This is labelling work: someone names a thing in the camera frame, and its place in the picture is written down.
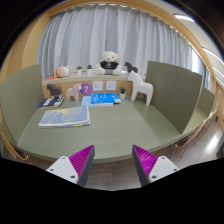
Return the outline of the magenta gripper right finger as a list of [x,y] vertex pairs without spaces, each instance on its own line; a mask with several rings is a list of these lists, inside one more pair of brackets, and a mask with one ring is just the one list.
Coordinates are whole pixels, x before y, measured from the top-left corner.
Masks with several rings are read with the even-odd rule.
[[137,145],[132,145],[132,156],[142,186],[179,170],[166,156],[157,157]]

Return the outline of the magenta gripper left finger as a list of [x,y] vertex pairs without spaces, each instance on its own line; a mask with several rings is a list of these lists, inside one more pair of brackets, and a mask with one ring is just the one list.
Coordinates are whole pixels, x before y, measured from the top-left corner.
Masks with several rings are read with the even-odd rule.
[[84,187],[95,156],[95,146],[90,145],[70,157],[61,156],[47,171]]

